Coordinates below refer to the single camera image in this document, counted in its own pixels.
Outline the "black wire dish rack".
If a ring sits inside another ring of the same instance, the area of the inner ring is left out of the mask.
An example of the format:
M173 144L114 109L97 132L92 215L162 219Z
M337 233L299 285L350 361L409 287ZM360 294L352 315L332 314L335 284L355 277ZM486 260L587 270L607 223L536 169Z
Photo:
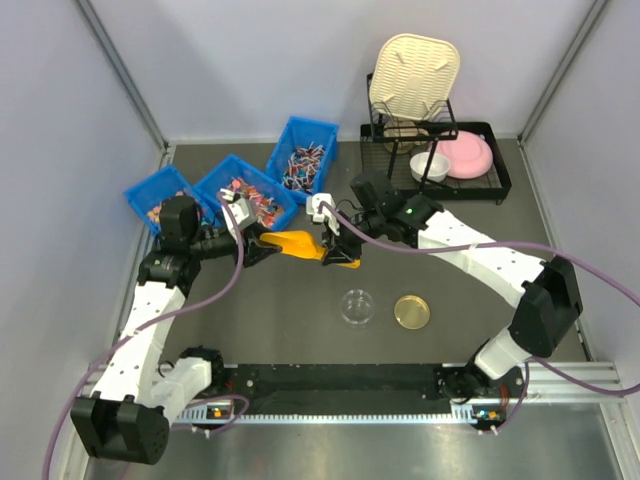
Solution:
M491 126L459 121L451 102L437 101L419 119L394 115L367 100L369 120L360 127L364 171L380 171L405 196L501 204L512 188Z

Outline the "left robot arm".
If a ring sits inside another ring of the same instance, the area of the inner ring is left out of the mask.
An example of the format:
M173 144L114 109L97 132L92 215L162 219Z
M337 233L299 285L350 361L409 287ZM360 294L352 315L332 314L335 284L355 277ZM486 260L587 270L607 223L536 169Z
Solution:
M265 254L248 199L221 190L224 226L202 222L190 196L162 203L159 232L142 260L133 304L120 339L104 360L104 372L90 394L77 397L70 419L93 458L154 465L162 457L175 421L198 396L222 388L221 355L189 347L165 375L157 372L165 342L177 316L189 312L186 300L201 263L222 257L242 269Z

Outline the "yellow plastic scoop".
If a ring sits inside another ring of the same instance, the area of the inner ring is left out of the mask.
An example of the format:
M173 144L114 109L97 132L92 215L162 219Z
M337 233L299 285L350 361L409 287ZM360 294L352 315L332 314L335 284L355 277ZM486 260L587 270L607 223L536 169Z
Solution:
M307 231L270 232L262 234L261 239L277 244L282 254L299 259L321 262L325 252L324 246Z

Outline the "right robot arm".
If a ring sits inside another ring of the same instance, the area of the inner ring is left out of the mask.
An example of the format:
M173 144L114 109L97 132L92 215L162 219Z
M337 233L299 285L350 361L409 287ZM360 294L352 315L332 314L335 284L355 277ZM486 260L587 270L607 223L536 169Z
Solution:
M331 195L318 193L306 212L324 224L325 265L358 261L362 246L386 237L409 253L430 252L470 275L514 308L514 317L482 344L467 364L441 375L438 385L450 399L484 396L516 366L549 358L583 306L573 265L554 256L545 261L497 245L422 193L407 197L379 171L357 175L350 187L360 204L353 216L340 212Z

